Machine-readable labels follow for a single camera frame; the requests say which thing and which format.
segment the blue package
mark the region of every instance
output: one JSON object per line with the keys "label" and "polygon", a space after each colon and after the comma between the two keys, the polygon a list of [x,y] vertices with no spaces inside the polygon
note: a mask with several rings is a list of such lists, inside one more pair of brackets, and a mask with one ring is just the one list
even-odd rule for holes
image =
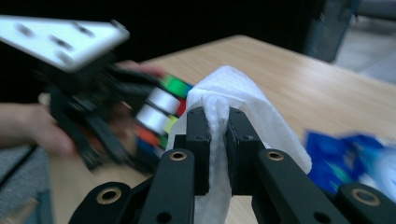
{"label": "blue package", "polygon": [[361,177],[368,175],[374,181],[372,187],[396,202],[396,144],[385,140],[361,133],[333,137],[307,132],[305,148],[312,159],[308,176],[335,194],[341,185],[362,182]]}

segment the wooden table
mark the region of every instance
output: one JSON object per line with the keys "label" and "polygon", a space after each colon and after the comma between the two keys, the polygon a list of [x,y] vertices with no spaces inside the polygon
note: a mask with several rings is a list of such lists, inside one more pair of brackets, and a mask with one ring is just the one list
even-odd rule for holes
{"label": "wooden table", "polygon": [[[196,84],[219,66],[253,79],[301,141],[307,130],[374,133],[396,138],[396,86],[287,51],[246,36],[232,36],[153,59],[169,73]],[[107,167],[90,173],[80,160],[50,155],[56,223],[67,223],[87,193],[108,181],[131,187],[135,170]],[[226,223],[257,223],[249,197],[234,197]]]}

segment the finger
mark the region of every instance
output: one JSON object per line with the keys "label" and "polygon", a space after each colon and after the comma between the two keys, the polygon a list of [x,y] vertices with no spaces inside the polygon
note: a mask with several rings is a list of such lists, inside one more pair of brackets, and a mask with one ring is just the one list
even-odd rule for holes
{"label": "finger", "polygon": [[125,70],[138,70],[155,77],[164,77],[166,75],[166,71],[159,65],[155,64],[140,64],[128,60],[116,63],[116,65]]}
{"label": "finger", "polygon": [[39,139],[37,143],[43,148],[56,151],[66,158],[77,156],[77,147],[70,136],[62,129],[53,126],[47,129],[47,134],[43,134],[43,139]]}

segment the screw hole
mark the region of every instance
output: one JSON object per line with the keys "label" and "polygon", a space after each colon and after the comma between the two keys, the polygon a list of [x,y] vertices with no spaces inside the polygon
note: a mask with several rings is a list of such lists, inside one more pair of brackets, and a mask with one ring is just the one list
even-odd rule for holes
{"label": "screw hole", "polygon": [[285,157],[283,157],[283,155],[278,152],[268,152],[267,158],[272,161],[283,161],[283,159],[285,159]]}
{"label": "screw hole", "polygon": [[99,204],[111,204],[116,202],[121,196],[119,188],[108,188],[100,191],[96,197]]}
{"label": "screw hole", "polygon": [[366,189],[353,189],[352,196],[360,203],[364,203],[370,206],[379,206],[381,204],[379,198]]}
{"label": "screw hole", "polygon": [[331,223],[330,218],[326,214],[323,214],[323,213],[319,213],[319,212],[314,213],[314,218],[316,221],[323,223],[323,224]]}
{"label": "screw hole", "polygon": [[252,140],[254,137],[251,135],[244,135],[243,138],[246,140]]}
{"label": "screw hole", "polygon": [[183,161],[186,158],[187,158],[187,155],[186,155],[186,153],[183,153],[183,152],[174,152],[171,155],[172,161]]}
{"label": "screw hole", "polygon": [[168,223],[172,220],[172,216],[167,212],[161,212],[157,216],[158,223]]}

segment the tissue paper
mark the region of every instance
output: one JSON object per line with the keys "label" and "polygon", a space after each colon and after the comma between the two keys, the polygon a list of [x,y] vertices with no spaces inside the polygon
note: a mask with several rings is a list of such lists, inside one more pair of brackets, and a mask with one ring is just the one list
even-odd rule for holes
{"label": "tissue paper", "polygon": [[[267,148],[288,153],[307,174],[311,160],[297,135],[268,101],[260,88],[238,69],[223,65],[196,84],[188,93],[186,112],[202,106],[209,124],[209,192],[195,197],[194,223],[224,223],[232,198],[223,137],[229,109],[242,110]],[[173,148],[176,134],[186,133],[184,113],[173,125],[167,150]]]}

